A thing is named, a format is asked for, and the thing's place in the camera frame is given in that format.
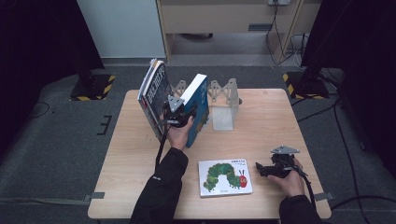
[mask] white book cover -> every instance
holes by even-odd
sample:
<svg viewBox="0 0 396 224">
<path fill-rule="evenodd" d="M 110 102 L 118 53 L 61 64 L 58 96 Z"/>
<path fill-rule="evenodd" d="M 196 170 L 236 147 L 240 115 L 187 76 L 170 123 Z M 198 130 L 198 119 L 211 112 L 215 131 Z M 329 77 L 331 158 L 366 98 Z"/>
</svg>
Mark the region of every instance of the white book cover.
<svg viewBox="0 0 396 224">
<path fill-rule="evenodd" d="M 253 191 L 245 159 L 198 161 L 201 197 L 249 194 Z"/>
</svg>

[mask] power outlet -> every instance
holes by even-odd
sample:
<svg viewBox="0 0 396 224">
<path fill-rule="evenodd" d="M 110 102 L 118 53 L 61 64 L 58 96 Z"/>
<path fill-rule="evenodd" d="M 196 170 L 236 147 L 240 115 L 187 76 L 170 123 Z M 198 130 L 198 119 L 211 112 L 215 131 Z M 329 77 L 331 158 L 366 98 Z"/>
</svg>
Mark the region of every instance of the power outlet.
<svg viewBox="0 0 396 224">
<path fill-rule="evenodd" d="M 268 5 L 288 6 L 290 5 L 290 0 L 268 0 Z"/>
</svg>

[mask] black jacket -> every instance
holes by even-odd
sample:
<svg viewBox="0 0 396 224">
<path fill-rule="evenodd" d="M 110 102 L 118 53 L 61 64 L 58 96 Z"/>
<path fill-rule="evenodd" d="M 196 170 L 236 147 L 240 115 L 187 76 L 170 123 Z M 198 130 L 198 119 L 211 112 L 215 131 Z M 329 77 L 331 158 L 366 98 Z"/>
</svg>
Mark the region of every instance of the black jacket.
<svg viewBox="0 0 396 224">
<path fill-rule="evenodd" d="M 148 180 L 134 207 L 130 224 L 171 224 L 181 192 L 181 177 L 189 159 L 180 150 L 170 148 L 154 175 Z M 279 206 L 282 224 L 322 223 L 305 195 L 286 198 Z"/>
</svg>

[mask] green caterpillar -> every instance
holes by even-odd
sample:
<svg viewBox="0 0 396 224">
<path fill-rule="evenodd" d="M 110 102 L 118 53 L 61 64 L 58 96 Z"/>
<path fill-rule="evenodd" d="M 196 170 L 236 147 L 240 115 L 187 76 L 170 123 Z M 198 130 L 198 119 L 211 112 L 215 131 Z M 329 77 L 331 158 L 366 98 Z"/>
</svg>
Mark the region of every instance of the green caterpillar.
<svg viewBox="0 0 396 224">
<path fill-rule="evenodd" d="M 204 183 L 204 187 L 209 190 L 209 192 L 215 188 L 215 186 L 219 183 L 219 175 L 227 175 L 228 183 L 230 187 L 233 189 L 240 189 L 241 188 L 241 181 L 242 181 L 242 188 L 246 186 L 246 178 L 241 175 L 235 175 L 233 167 L 230 163 L 218 163 L 209 168 L 207 172 L 206 182 Z"/>
</svg>

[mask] picture book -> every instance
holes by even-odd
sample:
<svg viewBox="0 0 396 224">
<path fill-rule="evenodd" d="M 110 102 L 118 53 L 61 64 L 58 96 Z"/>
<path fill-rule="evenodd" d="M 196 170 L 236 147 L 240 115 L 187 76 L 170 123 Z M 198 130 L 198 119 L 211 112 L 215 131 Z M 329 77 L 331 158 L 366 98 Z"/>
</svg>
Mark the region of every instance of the picture book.
<svg viewBox="0 0 396 224">
<path fill-rule="evenodd" d="M 249 194 L 253 191 L 244 159 L 198 161 L 201 197 Z"/>
<path fill-rule="evenodd" d="M 167 101 L 168 95 L 172 94 L 172 87 L 165 72 L 165 63 L 157 59 L 151 60 L 139 89 L 137 101 L 160 142 L 163 137 L 163 126 L 160 124 L 163 103 Z"/>
<path fill-rule="evenodd" d="M 180 96 L 184 100 L 184 111 L 189 112 L 196 107 L 196 116 L 189 132 L 186 147 L 191 147 L 198 133 L 206 124 L 209 116 L 209 105 L 207 102 L 207 76 L 198 74 L 192 83 Z"/>
</svg>

